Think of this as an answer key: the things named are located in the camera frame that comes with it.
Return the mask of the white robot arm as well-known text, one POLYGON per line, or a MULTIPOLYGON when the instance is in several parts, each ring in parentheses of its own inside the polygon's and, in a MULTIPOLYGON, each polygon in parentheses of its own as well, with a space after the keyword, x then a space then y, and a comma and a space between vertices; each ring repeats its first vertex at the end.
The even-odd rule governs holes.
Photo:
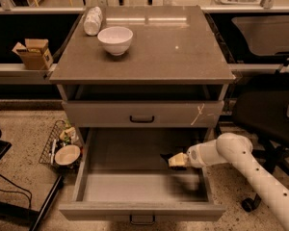
POLYGON ((289 231, 289 190, 252 156, 251 141, 241 135, 223 133, 215 140, 190 146, 186 152, 162 154, 171 168, 209 167, 230 163, 245 178, 262 201, 289 231))

